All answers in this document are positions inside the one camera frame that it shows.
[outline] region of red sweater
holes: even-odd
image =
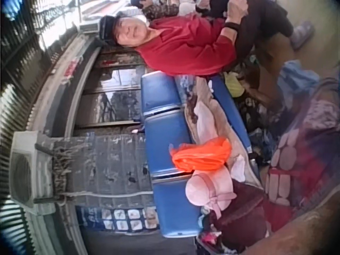
[[[220,36],[224,21],[196,15],[154,20],[150,27],[160,36],[136,48],[149,67],[169,75],[210,75],[236,59],[235,48]]]

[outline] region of black cap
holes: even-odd
[[[113,34],[114,27],[118,24],[121,16],[104,16],[99,21],[99,38],[111,46],[119,46]]]
[[[131,6],[135,6],[138,9],[143,9],[143,5],[139,3],[140,0],[131,0],[130,4]]]

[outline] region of blue seat cushion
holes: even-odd
[[[251,143],[248,137],[248,133],[245,129],[241,115],[236,108],[232,95],[230,94],[223,80],[219,76],[214,76],[211,78],[211,80],[212,89],[214,90],[214,98],[221,105],[224,113],[227,116],[229,124],[232,126],[237,136],[240,138],[247,152],[251,152]]]
[[[190,237],[201,231],[200,207],[189,202],[185,185],[189,176],[158,180],[153,184],[159,227],[164,237]]]
[[[150,175],[162,176],[179,173],[172,163],[169,145],[175,148],[182,143],[191,143],[183,110],[157,114],[144,121],[146,154]]]
[[[142,76],[142,114],[150,116],[182,106],[175,78],[163,72]]]

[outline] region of tiled floor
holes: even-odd
[[[265,43],[274,60],[263,64],[271,75],[261,69],[260,91],[272,97],[276,93],[276,77],[285,61],[300,59],[305,69],[323,75],[340,59],[340,11],[334,0],[278,0],[278,3],[288,11],[293,25],[310,20],[316,31],[296,53],[282,35]]]

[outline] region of orange cloth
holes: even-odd
[[[216,171],[227,162],[231,151],[229,140],[217,137],[202,145],[182,144],[178,149],[170,149],[170,154],[178,170]]]

